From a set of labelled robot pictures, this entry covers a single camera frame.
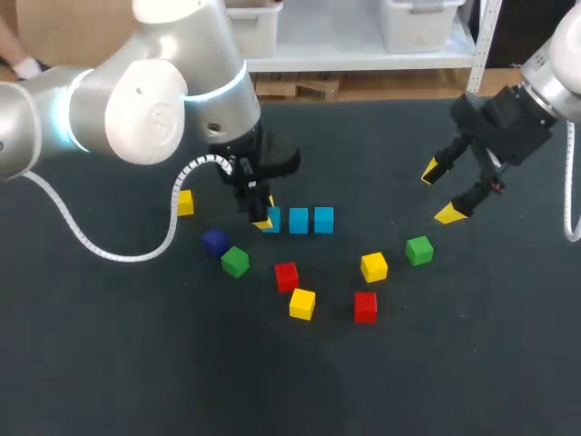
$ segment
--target wooden pallet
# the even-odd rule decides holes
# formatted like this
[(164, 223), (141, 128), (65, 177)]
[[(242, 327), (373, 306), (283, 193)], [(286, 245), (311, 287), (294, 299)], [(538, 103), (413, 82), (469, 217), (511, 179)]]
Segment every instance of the wooden pallet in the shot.
[(252, 75), (262, 99), (334, 101), (343, 73), (259, 73)]

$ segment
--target white plastic container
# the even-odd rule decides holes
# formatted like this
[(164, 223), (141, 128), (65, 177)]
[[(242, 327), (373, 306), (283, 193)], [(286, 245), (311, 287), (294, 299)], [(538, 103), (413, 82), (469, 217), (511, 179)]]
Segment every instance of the white plastic container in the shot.
[(234, 35), (246, 59), (273, 57), (282, 1), (225, 0)]
[(459, 6), (466, 0), (381, 0), (381, 23), (391, 53), (444, 49)]

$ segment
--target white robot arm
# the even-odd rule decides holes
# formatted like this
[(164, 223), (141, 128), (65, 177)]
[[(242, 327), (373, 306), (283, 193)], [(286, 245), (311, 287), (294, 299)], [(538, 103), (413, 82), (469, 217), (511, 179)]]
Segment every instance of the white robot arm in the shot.
[(480, 174), (465, 193), (444, 207), (436, 219), (444, 224), (466, 219), (490, 193), (502, 193), (501, 174), (521, 165), (552, 136), (551, 127), (568, 123), (566, 167), (566, 236), (581, 239), (571, 231), (571, 183), (575, 125), (581, 121), (581, 5), (574, 6), (553, 37), (522, 67), (523, 83), (506, 87), (490, 100), (465, 93), (452, 105), (458, 126), (452, 144), (437, 152), (422, 175), (432, 185), (471, 146)]
[(267, 179), (296, 171), (300, 154), (265, 164), (269, 137), (223, 0), (133, 0), (133, 12), (138, 30), (100, 66), (0, 84), (0, 181), (64, 152), (157, 164), (194, 124), (210, 153), (231, 164), (222, 179), (260, 226)]

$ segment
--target cube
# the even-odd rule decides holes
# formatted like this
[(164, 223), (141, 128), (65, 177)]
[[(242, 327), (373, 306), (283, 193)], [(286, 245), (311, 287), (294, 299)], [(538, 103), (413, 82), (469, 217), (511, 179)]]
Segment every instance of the cube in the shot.
[(222, 256), (222, 269), (235, 279), (251, 267), (248, 254), (238, 247), (232, 247)]
[(293, 318), (310, 321), (314, 309), (315, 292), (295, 289), (290, 299), (289, 315)]
[(206, 252), (214, 259), (220, 259), (231, 248), (226, 233), (216, 227), (204, 233), (200, 239)]
[(271, 218), (272, 227), (270, 229), (262, 229), (263, 233), (280, 233), (281, 232), (281, 208), (269, 207), (269, 217)]
[(355, 322), (372, 324), (378, 320), (378, 295), (374, 292), (355, 293)]
[(180, 191), (178, 197), (178, 216), (193, 215), (192, 191)]
[(315, 233), (333, 233), (334, 214), (332, 207), (315, 207)]
[(307, 234), (309, 232), (309, 209), (291, 207), (289, 212), (289, 233)]
[(361, 272), (367, 283), (385, 280), (388, 278), (388, 263), (381, 253), (368, 254), (361, 257)]
[(274, 271), (280, 293), (291, 292), (299, 287), (299, 272), (295, 262), (276, 265)]
[(420, 236), (408, 241), (406, 244), (406, 256), (408, 256), (412, 266), (428, 263), (434, 257), (434, 247), (429, 243), (426, 236)]

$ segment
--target wall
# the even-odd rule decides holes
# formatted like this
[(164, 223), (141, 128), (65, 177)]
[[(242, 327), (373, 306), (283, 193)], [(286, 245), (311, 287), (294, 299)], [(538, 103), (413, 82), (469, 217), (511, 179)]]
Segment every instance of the wall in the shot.
[(35, 57), (51, 65), (100, 64), (137, 26), (132, 0), (16, 2), (22, 40)]
[(16, 0), (0, 0), (0, 15), (14, 31), (17, 31)]

